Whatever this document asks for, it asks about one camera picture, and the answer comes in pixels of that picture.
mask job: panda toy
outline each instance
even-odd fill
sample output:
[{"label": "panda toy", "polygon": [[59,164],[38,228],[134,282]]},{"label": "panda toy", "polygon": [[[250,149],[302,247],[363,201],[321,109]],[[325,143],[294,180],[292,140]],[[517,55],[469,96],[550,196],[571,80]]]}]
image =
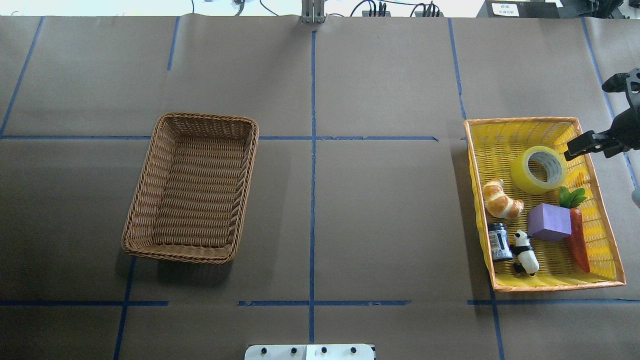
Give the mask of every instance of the panda toy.
[{"label": "panda toy", "polygon": [[513,237],[515,238],[516,246],[511,245],[509,247],[520,262],[513,264],[516,272],[519,274],[525,272],[531,276],[535,275],[540,270],[540,264],[529,242],[529,235],[522,230],[518,230]]}]

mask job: empty basket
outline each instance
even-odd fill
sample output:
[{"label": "empty basket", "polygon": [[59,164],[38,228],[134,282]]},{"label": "empty basket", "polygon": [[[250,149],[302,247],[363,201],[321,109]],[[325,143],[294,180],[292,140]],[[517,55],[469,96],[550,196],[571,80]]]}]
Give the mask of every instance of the empty basket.
[{"label": "empty basket", "polygon": [[122,236],[126,253],[187,263],[236,256],[258,143],[252,119],[158,119]]},{"label": "empty basket", "polygon": [[[574,262],[566,240],[555,243],[531,240],[540,270],[535,276],[518,274],[512,261],[494,263],[487,231],[487,222],[504,222],[509,239],[518,229],[527,229],[526,214],[542,202],[557,204],[557,191],[531,195],[513,184],[509,166],[514,158],[535,145],[545,145],[562,154],[566,143],[582,133],[578,119],[573,117],[534,117],[521,119],[485,119],[465,122],[469,151],[469,167],[476,206],[476,222],[484,262],[498,291],[554,291],[603,288],[625,284],[616,240],[602,203],[598,179],[591,156],[579,156],[567,162],[568,176],[564,182],[569,190],[585,188],[587,200],[580,205],[584,221],[584,237],[591,272],[583,272]],[[534,175],[541,176],[541,168]],[[525,203],[523,215],[516,220],[493,218],[485,213],[483,185],[494,177],[504,180],[504,191]]]}]

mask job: tape roll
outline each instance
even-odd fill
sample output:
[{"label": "tape roll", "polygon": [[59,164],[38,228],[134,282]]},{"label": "tape roll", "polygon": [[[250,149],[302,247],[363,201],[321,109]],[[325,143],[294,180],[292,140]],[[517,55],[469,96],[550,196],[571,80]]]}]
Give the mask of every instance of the tape roll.
[{"label": "tape roll", "polygon": [[[537,161],[547,171],[547,180],[542,181],[531,173],[529,160]],[[520,154],[511,163],[513,183],[526,193],[541,195],[559,188],[566,179],[566,162],[555,150],[546,146],[534,146]]]}]

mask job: purple cube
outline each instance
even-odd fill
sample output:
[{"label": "purple cube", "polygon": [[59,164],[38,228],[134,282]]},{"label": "purple cube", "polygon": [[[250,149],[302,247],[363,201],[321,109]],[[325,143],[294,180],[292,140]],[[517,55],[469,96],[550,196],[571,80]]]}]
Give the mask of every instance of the purple cube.
[{"label": "purple cube", "polygon": [[527,234],[533,238],[558,241],[571,235],[569,209],[540,204],[527,216]]}]

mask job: croissant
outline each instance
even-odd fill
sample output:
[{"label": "croissant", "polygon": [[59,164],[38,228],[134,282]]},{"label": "croissant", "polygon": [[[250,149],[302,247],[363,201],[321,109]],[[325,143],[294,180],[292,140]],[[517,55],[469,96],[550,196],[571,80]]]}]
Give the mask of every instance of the croissant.
[{"label": "croissant", "polygon": [[524,209],[524,202],[508,197],[504,193],[502,185],[504,185],[504,181],[496,177],[483,186],[484,206],[489,214],[497,218],[513,220]]}]

